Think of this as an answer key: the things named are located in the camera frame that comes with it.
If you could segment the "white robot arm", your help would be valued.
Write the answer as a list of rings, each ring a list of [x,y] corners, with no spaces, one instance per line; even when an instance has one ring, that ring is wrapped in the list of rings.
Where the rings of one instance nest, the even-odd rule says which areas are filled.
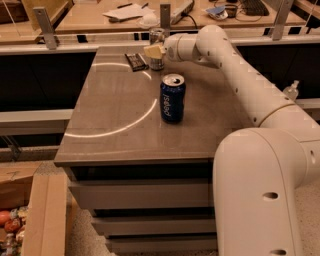
[[[225,137],[214,156],[219,256],[303,256],[295,190],[320,176],[320,125],[216,25],[172,35],[144,51],[220,69],[253,124]]]

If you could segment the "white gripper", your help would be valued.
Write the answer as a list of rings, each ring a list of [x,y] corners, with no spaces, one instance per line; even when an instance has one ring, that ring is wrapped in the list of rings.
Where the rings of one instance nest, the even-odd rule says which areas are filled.
[[[169,36],[164,42],[166,56],[171,61],[185,60],[185,34],[174,34]],[[144,53],[147,57],[161,59],[164,55],[163,47],[159,44],[153,44],[144,47]]]

